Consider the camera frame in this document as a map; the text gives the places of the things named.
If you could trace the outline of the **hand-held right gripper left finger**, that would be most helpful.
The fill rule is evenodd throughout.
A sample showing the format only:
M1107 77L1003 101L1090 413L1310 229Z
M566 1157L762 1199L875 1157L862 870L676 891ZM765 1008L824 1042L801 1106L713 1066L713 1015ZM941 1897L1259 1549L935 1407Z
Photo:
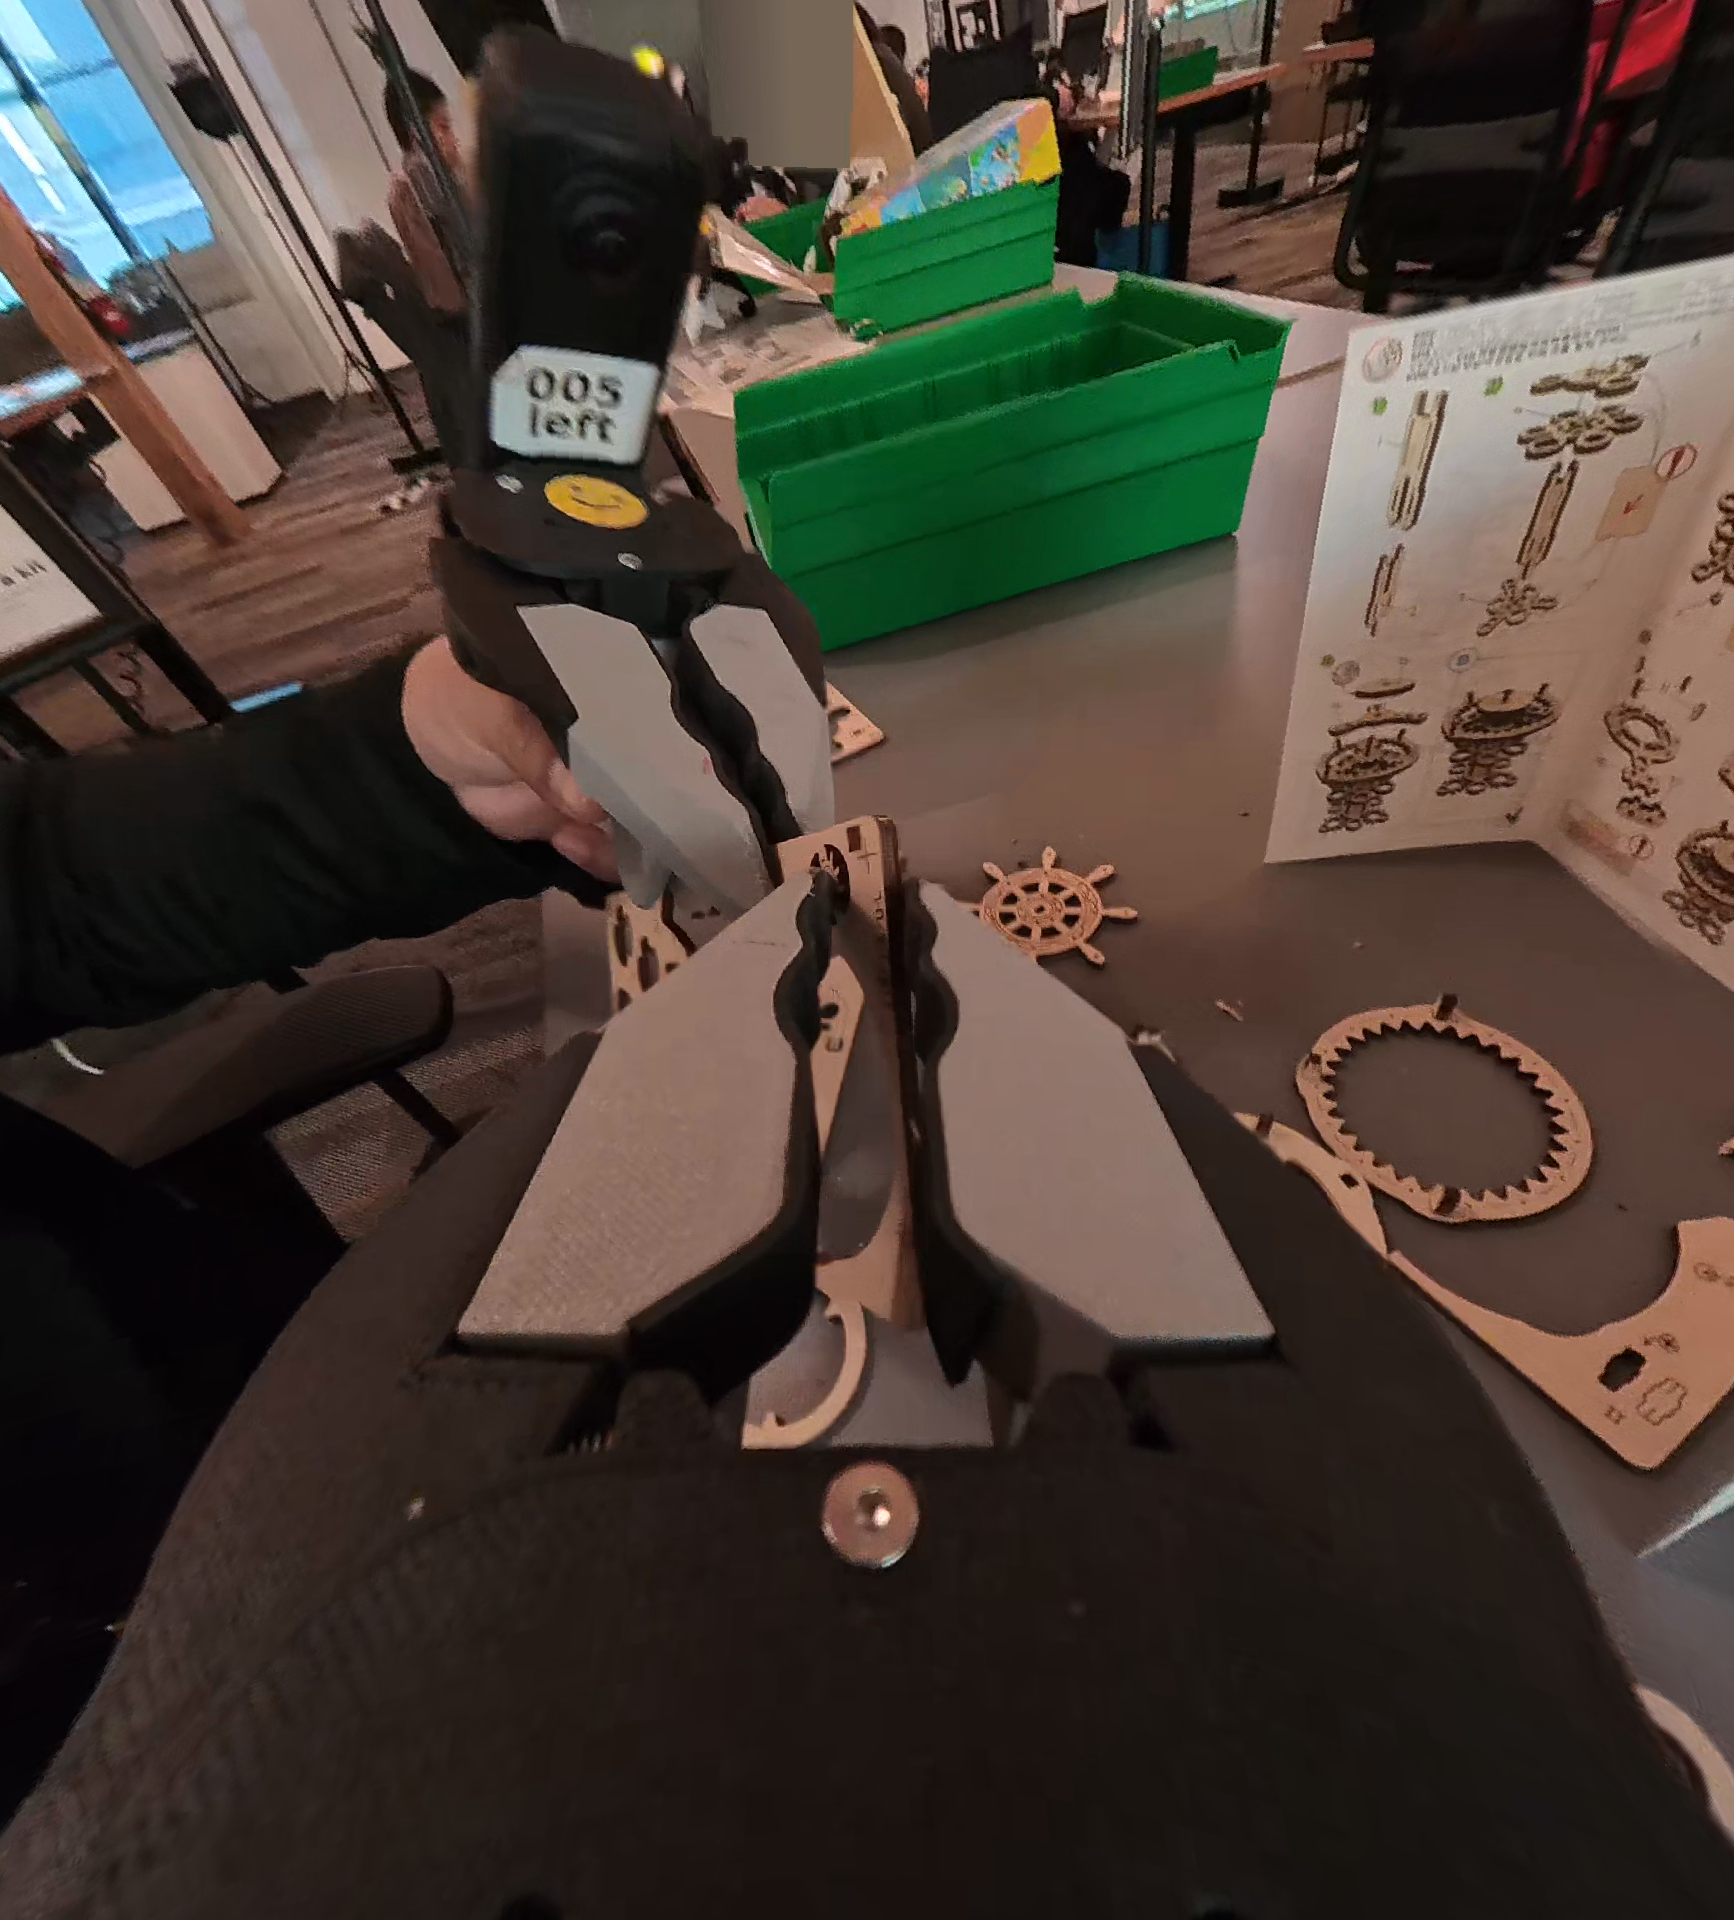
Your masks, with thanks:
M676 1370L725 1396L813 1307L813 1052L836 881L813 870L619 1013L497 1245L459 1346Z

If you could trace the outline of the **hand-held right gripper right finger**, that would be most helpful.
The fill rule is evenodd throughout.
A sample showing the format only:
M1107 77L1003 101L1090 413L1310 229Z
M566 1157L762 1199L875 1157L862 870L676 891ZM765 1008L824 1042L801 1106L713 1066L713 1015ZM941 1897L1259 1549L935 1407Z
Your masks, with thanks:
M931 881L906 884L910 1196L959 1383L1259 1356L1243 1266L1125 1034Z

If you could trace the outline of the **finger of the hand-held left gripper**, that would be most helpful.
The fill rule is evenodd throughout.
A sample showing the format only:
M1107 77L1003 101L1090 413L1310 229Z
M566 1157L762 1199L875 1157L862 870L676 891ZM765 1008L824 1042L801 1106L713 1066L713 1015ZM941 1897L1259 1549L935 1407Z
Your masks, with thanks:
M638 626L577 605L518 612L566 695L566 766L615 825L624 891L651 909L674 884L718 916L776 891L757 825L676 716L676 686Z
M698 612L680 640L680 695L762 849L836 824L825 695L810 683L768 612Z

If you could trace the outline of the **wooden sheet with round hole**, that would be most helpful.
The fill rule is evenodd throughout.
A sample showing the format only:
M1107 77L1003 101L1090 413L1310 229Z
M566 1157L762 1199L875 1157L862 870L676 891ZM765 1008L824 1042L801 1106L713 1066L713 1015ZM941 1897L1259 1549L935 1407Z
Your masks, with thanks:
M900 1061L892 932L900 853L892 819L860 817L776 849L782 875L825 866L846 884L824 975L813 1100L824 1142L818 1261L810 1328L748 1383L751 1451L862 1435L875 1364L923 1322L900 1158Z

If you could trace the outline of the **person's left forearm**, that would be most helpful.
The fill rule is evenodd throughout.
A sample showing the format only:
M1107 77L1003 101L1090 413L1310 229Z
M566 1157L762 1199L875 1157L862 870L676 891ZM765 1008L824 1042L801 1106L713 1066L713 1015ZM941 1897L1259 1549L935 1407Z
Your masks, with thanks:
M413 660L218 731L0 763L0 1056L161 1019L513 897L613 884L478 831L402 731Z

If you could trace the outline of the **person's left hand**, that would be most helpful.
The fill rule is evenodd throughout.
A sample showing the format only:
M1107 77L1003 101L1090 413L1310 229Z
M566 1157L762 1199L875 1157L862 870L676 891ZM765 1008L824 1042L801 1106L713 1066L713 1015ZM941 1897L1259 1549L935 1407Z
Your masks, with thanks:
M543 724L473 680L447 636L404 664L402 731L478 831L504 844L556 849L588 875L619 884L608 811L580 792Z

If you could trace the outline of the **wooden ship wheel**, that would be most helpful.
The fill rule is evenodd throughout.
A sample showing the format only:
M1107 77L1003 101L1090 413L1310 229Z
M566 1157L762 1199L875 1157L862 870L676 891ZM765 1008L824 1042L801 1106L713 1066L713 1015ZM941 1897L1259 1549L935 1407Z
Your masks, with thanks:
M1046 849L1037 861L1016 870L982 861L979 872L986 881L978 900L979 922L1042 967L1077 956L1090 971L1100 971L1104 953L1098 947L1098 932L1142 919L1134 904L1104 897L1104 886L1117 881L1117 866L1107 861L1077 872L1062 866L1056 849Z

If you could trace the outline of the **large empty green bin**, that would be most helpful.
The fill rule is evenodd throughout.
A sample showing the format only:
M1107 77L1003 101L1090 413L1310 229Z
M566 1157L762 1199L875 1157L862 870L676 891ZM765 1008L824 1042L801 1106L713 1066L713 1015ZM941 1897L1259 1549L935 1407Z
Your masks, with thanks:
M1117 276L738 393L757 553L846 652L1236 534L1291 320Z

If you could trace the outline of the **small green bin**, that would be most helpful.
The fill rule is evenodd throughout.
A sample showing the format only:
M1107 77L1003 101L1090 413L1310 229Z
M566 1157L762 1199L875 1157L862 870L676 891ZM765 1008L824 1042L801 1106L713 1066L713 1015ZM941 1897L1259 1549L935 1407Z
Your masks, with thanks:
M982 306L1042 295L1056 279L1062 178L935 209L919 220L836 241L836 326L900 332Z

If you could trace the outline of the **colourful printed box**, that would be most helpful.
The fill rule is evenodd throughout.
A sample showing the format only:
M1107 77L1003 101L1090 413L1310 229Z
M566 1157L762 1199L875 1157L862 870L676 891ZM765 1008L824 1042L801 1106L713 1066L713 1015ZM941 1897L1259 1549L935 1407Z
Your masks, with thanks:
M1057 127L1048 97L1024 97L982 111L919 154L906 173L852 197L833 236L855 236L919 215L986 202L994 195L1050 183L1062 173Z

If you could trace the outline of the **folded paper instruction sheet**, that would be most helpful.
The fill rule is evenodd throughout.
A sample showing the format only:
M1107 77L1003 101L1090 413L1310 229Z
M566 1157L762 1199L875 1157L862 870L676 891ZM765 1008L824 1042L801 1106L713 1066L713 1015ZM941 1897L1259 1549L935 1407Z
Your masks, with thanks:
M1734 253L1347 340L1266 861L1464 844L1734 994Z

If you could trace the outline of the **wooden support post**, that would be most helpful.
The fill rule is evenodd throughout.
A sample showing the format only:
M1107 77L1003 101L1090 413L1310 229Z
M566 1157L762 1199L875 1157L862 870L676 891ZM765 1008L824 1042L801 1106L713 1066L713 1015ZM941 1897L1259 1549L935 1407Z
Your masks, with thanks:
M40 332L61 351L87 390L105 403L123 440L155 468L181 515L214 545L229 548L249 538L239 505L218 486L197 446L143 382L135 366L91 321L79 298L56 276L35 229L21 220L0 188L0 273L35 320Z

